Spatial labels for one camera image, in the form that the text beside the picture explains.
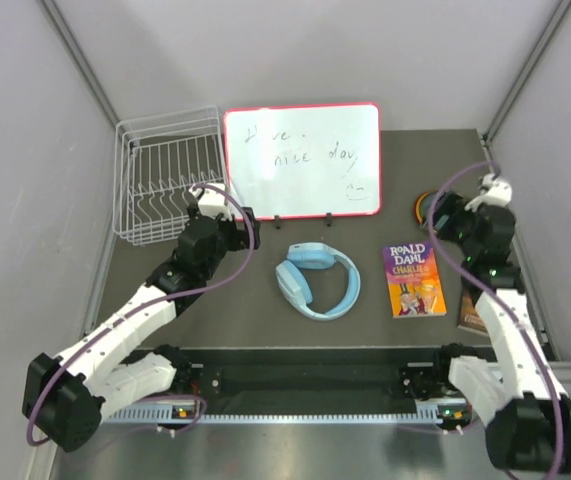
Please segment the dark green plate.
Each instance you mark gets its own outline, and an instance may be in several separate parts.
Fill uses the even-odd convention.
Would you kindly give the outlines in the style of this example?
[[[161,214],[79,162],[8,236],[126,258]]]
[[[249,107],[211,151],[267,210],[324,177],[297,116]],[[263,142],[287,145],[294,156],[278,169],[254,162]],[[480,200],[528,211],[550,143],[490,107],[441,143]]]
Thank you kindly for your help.
[[[419,226],[423,225],[430,205],[433,203],[436,196],[435,190],[426,191],[418,196],[414,204],[414,216]]]

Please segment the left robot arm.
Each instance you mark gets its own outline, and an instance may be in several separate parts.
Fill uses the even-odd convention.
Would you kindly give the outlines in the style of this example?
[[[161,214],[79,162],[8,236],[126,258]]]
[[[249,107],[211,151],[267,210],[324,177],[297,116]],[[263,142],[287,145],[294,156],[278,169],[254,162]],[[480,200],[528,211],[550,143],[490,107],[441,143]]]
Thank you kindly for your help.
[[[125,360],[204,293],[230,283],[229,278],[210,281],[227,253],[259,248],[259,221],[249,207],[240,212],[242,227],[223,216],[196,214],[172,256],[120,310],[75,345],[30,362],[22,404],[29,445],[39,445],[34,432],[40,430],[46,441],[73,452],[119,410],[157,393],[177,397],[189,390],[192,374],[172,347],[133,363]]]

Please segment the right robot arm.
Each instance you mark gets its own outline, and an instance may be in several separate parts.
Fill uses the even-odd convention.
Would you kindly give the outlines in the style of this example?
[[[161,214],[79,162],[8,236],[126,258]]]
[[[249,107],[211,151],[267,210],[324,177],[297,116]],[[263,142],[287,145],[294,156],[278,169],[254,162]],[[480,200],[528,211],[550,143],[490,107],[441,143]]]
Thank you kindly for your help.
[[[520,268],[511,262],[514,214],[504,205],[435,196],[424,226],[433,245],[448,241],[464,255],[453,266],[489,334],[502,376],[488,363],[460,355],[432,370],[434,388],[471,402],[485,428],[492,465],[506,473],[571,473],[571,399],[545,358],[529,317]]]

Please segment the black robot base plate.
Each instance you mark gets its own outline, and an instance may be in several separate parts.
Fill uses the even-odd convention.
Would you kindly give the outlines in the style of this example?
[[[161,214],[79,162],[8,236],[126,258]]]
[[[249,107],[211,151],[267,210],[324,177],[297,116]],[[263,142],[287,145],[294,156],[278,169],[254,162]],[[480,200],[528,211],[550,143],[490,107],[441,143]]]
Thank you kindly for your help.
[[[380,413],[454,394],[435,348],[155,348],[176,363],[170,390],[210,413]]]

